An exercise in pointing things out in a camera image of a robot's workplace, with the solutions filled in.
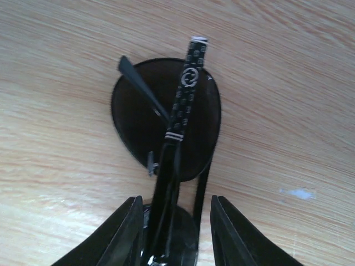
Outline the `dark aviator sunglasses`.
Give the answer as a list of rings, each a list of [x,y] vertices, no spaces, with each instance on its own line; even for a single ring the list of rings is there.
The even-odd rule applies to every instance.
[[[221,125],[215,79],[204,68],[209,41],[190,38],[186,57],[132,64],[122,56],[111,97],[114,126],[156,176],[143,205],[141,265],[195,265],[201,214]]]

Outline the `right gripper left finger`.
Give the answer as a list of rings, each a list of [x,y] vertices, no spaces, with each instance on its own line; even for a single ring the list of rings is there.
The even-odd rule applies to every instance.
[[[143,221],[142,196],[130,197],[86,240],[54,265],[139,265]]]

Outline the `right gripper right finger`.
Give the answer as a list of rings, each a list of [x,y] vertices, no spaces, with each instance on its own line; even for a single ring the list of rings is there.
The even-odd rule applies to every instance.
[[[212,196],[210,223],[216,265],[301,265],[264,236],[224,196]]]

